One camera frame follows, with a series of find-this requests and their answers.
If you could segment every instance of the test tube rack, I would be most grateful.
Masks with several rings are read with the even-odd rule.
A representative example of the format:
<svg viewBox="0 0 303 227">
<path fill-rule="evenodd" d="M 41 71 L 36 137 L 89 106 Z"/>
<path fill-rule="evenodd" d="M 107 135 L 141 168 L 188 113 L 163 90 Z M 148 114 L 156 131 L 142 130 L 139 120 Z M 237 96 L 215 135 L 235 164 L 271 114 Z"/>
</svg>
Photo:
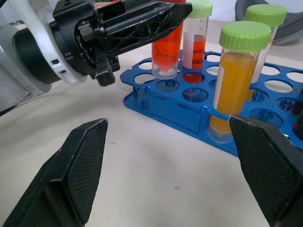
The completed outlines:
<svg viewBox="0 0 303 227">
<path fill-rule="evenodd" d="M 131 70 L 127 70 L 121 75 L 121 81 L 133 87 L 132 93 L 125 97 L 124 104 L 136 112 L 237 156 L 234 141 L 218 143 L 208 135 L 212 115 L 228 119 L 227 115 L 221 114 L 213 108 L 217 76 L 208 73 L 207 69 L 218 67 L 219 62 L 208 61 L 207 58 L 210 55 L 220 56 L 220 53 L 206 52 L 203 68 L 198 70 L 183 69 L 182 61 L 179 61 L 180 72 L 174 79 L 151 79 L 143 84 L 136 83 L 135 78 L 146 74 L 151 75 L 152 70 L 143 70 L 139 66 L 151 62 L 152 59 L 145 59 L 137 63 Z M 245 102 L 239 115 L 276 125 L 295 146 L 303 149 L 303 141 L 297 138 L 292 131 L 292 125 L 298 116 L 291 112 L 296 102 L 303 103 L 303 95 L 301 95 L 303 83 L 293 81 L 287 76 L 289 72 L 303 74 L 303 70 L 271 63 L 265 65 L 279 70 L 279 74 L 274 76 L 261 74 L 256 86 L 251 87 L 255 90 L 252 100 Z M 189 73 L 200 74 L 202 82 L 198 84 L 185 82 L 183 76 Z M 270 90 L 265 85 L 265 82 L 270 80 L 282 81 L 290 85 L 293 90 L 288 93 Z M 187 91 L 195 95 L 188 96 Z"/>
</svg>

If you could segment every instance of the table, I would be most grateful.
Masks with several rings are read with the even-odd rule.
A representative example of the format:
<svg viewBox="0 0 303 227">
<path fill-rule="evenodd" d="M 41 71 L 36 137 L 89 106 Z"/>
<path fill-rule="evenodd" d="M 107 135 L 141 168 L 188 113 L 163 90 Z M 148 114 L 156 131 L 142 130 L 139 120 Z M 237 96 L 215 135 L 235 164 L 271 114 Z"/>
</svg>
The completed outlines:
<svg viewBox="0 0 303 227">
<path fill-rule="evenodd" d="M 210 21 L 207 51 L 221 51 L 222 25 Z M 267 61 L 302 68 L 302 46 L 273 46 Z M 150 45 L 121 55 L 114 85 L 100 87 L 90 78 L 74 87 L 57 82 L 50 93 L 0 117 L 0 225 L 69 132 L 106 117 L 87 227 L 268 227 L 236 157 L 124 107 L 132 88 L 119 75 L 150 56 Z"/>
</svg>

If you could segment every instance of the plastic tube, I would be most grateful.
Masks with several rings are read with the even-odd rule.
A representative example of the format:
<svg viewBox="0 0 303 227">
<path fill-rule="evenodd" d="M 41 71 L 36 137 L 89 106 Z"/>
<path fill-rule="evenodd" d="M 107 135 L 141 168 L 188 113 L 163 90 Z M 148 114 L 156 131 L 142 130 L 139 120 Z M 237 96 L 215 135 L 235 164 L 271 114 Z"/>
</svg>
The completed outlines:
<svg viewBox="0 0 303 227">
<path fill-rule="evenodd" d="M 266 60 L 267 55 L 269 53 L 269 49 L 270 49 L 271 44 L 273 43 L 273 40 L 275 38 L 277 29 L 278 29 L 278 26 L 271 28 L 272 32 L 271 32 L 271 37 L 269 39 L 268 46 L 267 46 L 267 48 L 265 48 L 264 50 L 262 50 L 260 52 L 258 62 L 257 62 L 257 65 L 256 65 L 256 69 L 255 69 L 254 75 L 252 76 L 252 80 L 251 80 L 252 84 L 257 83 L 257 81 L 259 80 L 259 77 L 260 77 L 261 71 L 263 69 L 265 60 Z"/>
<path fill-rule="evenodd" d="M 259 52 L 267 47 L 271 29 L 252 21 L 225 25 L 221 31 L 223 47 L 214 94 L 214 108 L 223 114 L 239 114 L 244 106 Z M 226 120 L 212 116 L 209 136 L 219 143 L 232 140 Z"/>
<path fill-rule="evenodd" d="M 199 69 L 203 66 L 208 18 L 213 11 L 213 3 L 207 0 L 191 0 L 193 12 L 184 21 L 183 67 Z M 200 83 L 201 75 L 187 74 L 183 79 L 188 83 Z"/>
<path fill-rule="evenodd" d="M 258 63 L 256 65 L 255 72 L 251 80 L 251 87 L 254 87 L 254 84 L 257 83 L 259 80 L 265 60 L 269 53 L 269 49 L 275 38 L 278 26 L 284 23 L 286 15 L 287 15 L 287 8 L 274 4 L 253 5 L 248 7 L 246 10 L 245 20 L 264 23 L 270 26 L 272 31 L 267 48 L 262 50 L 259 55 Z M 248 92 L 247 100 L 251 100 L 253 94 L 254 94 L 254 90 L 251 89 Z"/>
<path fill-rule="evenodd" d="M 185 3 L 186 0 L 163 0 Z M 178 73 L 179 51 L 183 24 L 170 35 L 152 44 L 152 74 L 159 79 L 172 79 Z"/>
</svg>

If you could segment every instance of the cap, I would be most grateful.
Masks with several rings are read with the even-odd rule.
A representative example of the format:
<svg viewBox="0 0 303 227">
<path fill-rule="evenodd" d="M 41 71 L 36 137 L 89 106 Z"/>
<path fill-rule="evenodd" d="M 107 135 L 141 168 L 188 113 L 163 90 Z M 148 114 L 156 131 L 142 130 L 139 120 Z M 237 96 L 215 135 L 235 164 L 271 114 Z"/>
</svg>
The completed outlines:
<svg viewBox="0 0 303 227">
<path fill-rule="evenodd" d="M 219 44 L 231 51 L 256 52 L 265 49 L 271 28 L 260 22 L 237 21 L 223 26 Z"/>
<path fill-rule="evenodd" d="M 244 20 L 257 21 L 274 27 L 284 23 L 287 8 L 279 5 L 260 4 L 249 6 Z"/>
<path fill-rule="evenodd" d="M 213 3 L 207 0 L 187 0 L 186 3 L 193 5 L 193 11 L 188 18 L 204 18 L 213 14 Z"/>
</svg>

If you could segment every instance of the yellow liquid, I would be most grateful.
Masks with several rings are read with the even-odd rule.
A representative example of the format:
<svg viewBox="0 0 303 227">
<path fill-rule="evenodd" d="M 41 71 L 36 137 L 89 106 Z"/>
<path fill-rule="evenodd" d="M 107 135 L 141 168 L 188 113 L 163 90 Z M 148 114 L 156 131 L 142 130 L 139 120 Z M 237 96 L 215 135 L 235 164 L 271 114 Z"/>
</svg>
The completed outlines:
<svg viewBox="0 0 303 227">
<path fill-rule="evenodd" d="M 217 111 L 223 114 L 238 114 L 247 98 L 257 58 L 249 53 L 225 53 L 220 61 L 224 68 Z M 211 127 L 219 134 L 231 133 L 227 121 L 211 118 Z"/>
</svg>

